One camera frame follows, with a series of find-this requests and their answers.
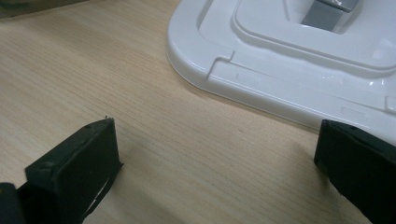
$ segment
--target wooden table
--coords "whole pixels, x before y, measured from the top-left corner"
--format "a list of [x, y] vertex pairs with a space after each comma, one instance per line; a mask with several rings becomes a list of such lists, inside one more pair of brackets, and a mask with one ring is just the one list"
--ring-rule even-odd
[[85, 223], [369, 223], [322, 175], [318, 132], [201, 91], [166, 57], [177, 0], [0, 20], [0, 181], [87, 123], [125, 163]]

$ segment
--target gray metal part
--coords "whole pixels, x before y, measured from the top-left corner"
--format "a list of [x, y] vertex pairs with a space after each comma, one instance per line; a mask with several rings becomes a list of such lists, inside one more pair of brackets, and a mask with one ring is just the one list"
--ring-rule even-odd
[[343, 10], [315, 1], [303, 19], [302, 24], [332, 31], [343, 15]]
[[345, 12], [351, 12], [358, 4], [359, 0], [318, 0], [324, 4], [336, 7]]

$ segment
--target light wood desk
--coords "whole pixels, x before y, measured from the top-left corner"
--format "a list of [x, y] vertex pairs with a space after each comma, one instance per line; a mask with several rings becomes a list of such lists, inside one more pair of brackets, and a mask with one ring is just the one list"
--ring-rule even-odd
[[97, 0], [0, 21], [0, 181], [113, 117], [125, 163], [85, 223], [369, 223], [321, 175], [318, 132], [172, 68], [177, 0]]

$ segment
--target table surface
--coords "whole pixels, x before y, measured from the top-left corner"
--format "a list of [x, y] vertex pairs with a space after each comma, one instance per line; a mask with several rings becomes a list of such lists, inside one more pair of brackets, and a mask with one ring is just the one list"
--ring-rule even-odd
[[115, 119], [125, 165], [84, 223], [369, 223], [315, 164], [318, 132], [174, 71], [178, 0], [94, 0], [0, 20], [0, 181]]

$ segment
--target white plastic base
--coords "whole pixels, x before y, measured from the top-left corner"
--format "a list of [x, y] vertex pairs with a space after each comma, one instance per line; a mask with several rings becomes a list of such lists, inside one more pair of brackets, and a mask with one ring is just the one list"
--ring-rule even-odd
[[301, 25], [313, 0], [182, 0], [168, 57], [200, 89], [318, 129], [396, 145], [396, 1], [360, 0], [333, 32]]

